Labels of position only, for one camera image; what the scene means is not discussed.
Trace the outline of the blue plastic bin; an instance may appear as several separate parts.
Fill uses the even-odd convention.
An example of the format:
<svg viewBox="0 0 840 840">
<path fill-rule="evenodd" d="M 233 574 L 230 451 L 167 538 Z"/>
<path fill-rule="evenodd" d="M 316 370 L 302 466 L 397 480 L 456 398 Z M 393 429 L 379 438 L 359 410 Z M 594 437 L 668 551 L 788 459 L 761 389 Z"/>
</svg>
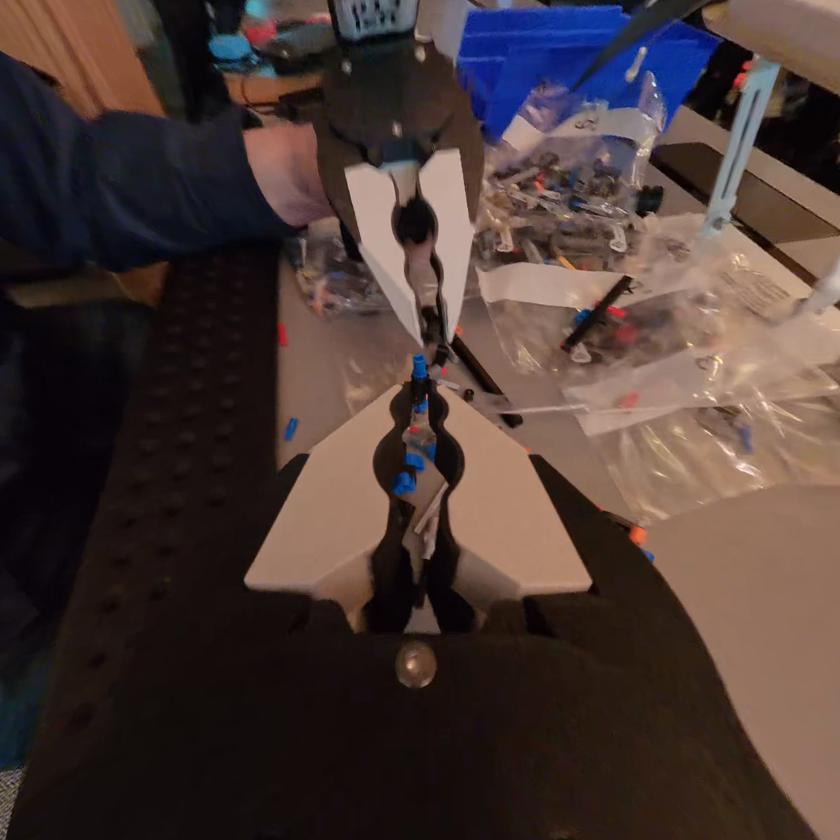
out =
<svg viewBox="0 0 840 840">
<path fill-rule="evenodd" d="M 489 141 L 507 130 L 540 83 L 572 89 L 629 22 L 617 5 L 474 8 L 466 16 L 456 66 Z M 578 95 L 612 109 L 637 104 L 646 74 L 664 100 L 665 125 L 676 115 L 721 39 L 683 22 L 663 24 L 584 80 Z"/>
</svg>

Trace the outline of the person's left forearm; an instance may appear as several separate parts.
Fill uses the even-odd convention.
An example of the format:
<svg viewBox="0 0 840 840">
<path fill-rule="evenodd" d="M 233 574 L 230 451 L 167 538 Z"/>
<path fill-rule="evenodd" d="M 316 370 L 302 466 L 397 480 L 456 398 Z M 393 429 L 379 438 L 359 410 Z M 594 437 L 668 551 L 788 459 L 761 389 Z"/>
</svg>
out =
<svg viewBox="0 0 840 840">
<path fill-rule="evenodd" d="M 85 119 L 1 55 L 3 242 L 55 266 L 124 271 L 294 230 L 257 185 L 238 111 L 204 123 Z"/>
</svg>

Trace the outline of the person's left hand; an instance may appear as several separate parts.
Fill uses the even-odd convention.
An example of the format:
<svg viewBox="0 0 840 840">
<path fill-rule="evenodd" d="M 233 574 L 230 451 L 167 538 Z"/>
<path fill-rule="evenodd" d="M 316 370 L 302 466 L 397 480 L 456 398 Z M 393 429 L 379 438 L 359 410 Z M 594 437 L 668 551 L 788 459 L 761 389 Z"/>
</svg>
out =
<svg viewBox="0 0 840 840">
<path fill-rule="evenodd" d="M 312 125 L 279 122 L 249 129 L 244 142 L 255 181 L 283 222 L 303 228 L 333 215 L 322 187 Z"/>
</svg>

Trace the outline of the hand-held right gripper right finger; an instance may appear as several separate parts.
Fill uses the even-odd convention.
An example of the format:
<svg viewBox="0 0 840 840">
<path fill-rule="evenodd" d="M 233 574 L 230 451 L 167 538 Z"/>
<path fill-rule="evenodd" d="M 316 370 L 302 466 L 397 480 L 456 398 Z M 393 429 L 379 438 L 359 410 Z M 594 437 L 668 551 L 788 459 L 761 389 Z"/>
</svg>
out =
<svg viewBox="0 0 840 840">
<path fill-rule="evenodd" d="M 469 633 L 501 602 L 588 592 L 592 577 L 526 449 L 448 392 L 429 414 L 447 485 L 429 565 L 439 631 Z"/>
</svg>

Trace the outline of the black lego beam red pins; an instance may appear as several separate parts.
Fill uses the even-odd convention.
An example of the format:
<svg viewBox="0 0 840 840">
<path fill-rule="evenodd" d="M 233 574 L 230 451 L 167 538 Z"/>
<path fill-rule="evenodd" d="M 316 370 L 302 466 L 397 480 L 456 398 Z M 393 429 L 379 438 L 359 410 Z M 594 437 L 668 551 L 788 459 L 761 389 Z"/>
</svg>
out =
<svg viewBox="0 0 840 840">
<path fill-rule="evenodd" d="M 618 280 L 608 292 L 589 310 L 582 318 L 577 318 L 574 323 L 574 329 L 563 340 L 560 348 L 566 354 L 571 354 L 572 351 L 584 340 L 585 336 L 593 330 L 593 328 L 603 319 L 607 311 L 613 307 L 613 304 L 618 299 L 629 292 L 634 283 L 634 278 L 624 275 Z"/>
</svg>

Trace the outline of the large bag dark lego pieces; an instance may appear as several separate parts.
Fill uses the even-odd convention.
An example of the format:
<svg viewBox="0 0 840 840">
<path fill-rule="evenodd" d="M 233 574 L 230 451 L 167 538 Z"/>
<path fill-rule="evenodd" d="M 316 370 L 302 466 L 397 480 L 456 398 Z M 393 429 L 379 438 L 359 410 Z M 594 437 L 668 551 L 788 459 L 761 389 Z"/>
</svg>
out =
<svg viewBox="0 0 840 840">
<path fill-rule="evenodd" d="M 631 108 L 538 84 L 486 148 L 476 265 L 600 271 L 633 264 L 646 235 L 637 194 L 664 126 L 664 100 L 649 72 Z"/>
</svg>

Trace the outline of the pile of clear plastic bags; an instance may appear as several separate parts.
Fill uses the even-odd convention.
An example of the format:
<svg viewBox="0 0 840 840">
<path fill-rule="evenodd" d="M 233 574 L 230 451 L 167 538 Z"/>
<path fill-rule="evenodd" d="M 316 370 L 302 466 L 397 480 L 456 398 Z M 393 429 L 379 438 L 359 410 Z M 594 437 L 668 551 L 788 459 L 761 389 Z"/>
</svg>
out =
<svg viewBox="0 0 840 840">
<path fill-rule="evenodd" d="M 613 272 L 478 267 L 502 352 L 539 395 L 526 413 L 570 413 L 635 517 L 652 523 L 776 486 L 838 487 L 838 311 L 803 293 L 702 216 L 647 217 L 644 248 Z M 576 319 L 634 278 L 572 351 Z"/>
</svg>

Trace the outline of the dark perforated board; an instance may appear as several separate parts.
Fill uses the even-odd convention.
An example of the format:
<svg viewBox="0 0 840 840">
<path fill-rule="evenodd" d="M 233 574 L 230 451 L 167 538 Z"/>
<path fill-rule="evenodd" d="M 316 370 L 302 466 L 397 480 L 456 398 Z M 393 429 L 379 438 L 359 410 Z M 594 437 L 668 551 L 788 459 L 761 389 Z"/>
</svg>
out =
<svg viewBox="0 0 840 840">
<path fill-rule="evenodd" d="M 276 246 L 176 265 L 135 380 L 7 838 L 256 838 L 293 819 L 287 632 L 249 593 L 276 484 Z"/>
</svg>

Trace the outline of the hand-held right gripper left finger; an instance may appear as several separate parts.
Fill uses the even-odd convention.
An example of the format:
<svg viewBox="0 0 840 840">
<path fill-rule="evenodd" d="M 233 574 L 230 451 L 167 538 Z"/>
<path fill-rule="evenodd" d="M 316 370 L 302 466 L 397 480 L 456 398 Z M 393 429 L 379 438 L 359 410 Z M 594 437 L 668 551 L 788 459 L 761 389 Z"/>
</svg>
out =
<svg viewBox="0 0 840 840">
<path fill-rule="evenodd" d="M 376 478 L 375 450 L 393 428 L 394 385 L 308 453 L 244 584 L 253 592 L 336 602 L 355 633 L 374 597 L 373 555 L 391 500 Z"/>
</svg>

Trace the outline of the long black lego beam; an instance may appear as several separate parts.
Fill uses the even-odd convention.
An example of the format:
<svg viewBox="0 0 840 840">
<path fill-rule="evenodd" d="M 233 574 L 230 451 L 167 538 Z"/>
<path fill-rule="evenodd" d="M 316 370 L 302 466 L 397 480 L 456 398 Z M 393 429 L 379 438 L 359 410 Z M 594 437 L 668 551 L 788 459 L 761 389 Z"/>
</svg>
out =
<svg viewBox="0 0 840 840">
<path fill-rule="evenodd" d="M 512 405 L 506 394 L 460 335 L 454 336 L 450 349 L 457 361 L 465 368 L 480 394 L 476 397 L 478 407 L 485 409 L 489 415 L 497 417 L 509 429 L 516 429 L 523 425 L 522 415 L 512 411 Z"/>
</svg>

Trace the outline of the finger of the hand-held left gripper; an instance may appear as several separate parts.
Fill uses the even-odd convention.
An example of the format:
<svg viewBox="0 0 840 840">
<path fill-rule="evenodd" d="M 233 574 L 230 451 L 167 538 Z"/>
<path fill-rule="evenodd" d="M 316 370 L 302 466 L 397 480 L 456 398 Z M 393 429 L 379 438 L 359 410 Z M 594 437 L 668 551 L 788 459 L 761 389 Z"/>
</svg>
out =
<svg viewBox="0 0 840 840">
<path fill-rule="evenodd" d="M 398 192 L 392 174 L 372 165 L 352 165 L 345 168 L 344 175 L 359 232 L 360 254 L 405 331 L 422 346 L 417 296 L 406 278 L 405 251 L 395 233 L 393 215 L 398 208 Z"/>
<path fill-rule="evenodd" d="M 463 307 L 474 236 L 460 153 L 435 152 L 419 170 L 417 185 L 436 223 L 434 253 L 441 270 L 437 307 L 451 341 Z"/>
</svg>

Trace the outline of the light grey lego axle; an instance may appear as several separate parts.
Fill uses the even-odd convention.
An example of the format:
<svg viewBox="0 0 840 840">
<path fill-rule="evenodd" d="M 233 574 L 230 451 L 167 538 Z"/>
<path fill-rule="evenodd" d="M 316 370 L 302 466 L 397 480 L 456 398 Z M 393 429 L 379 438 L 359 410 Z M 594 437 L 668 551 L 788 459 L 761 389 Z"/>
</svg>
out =
<svg viewBox="0 0 840 840">
<path fill-rule="evenodd" d="M 420 518 L 413 526 L 416 556 L 422 560 L 431 560 L 437 542 L 439 517 L 448 483 L 444 483 L 428 502 Z"/>
</svg>

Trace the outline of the black office chair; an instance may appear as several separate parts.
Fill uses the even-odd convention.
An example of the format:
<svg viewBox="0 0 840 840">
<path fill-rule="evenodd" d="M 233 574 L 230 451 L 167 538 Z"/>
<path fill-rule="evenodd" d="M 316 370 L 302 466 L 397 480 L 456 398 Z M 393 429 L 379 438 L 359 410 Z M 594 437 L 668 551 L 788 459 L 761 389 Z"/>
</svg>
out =
<svg viewBox="0 0 840 840">
<path fill-rule="evenodd" d="M 208 46 L 211 18 L 204 1 L 153 1 L 171 49 L 185 106 L 185 116 L 199 123 L 229 104 L 223 75 Z"/>
</svg>

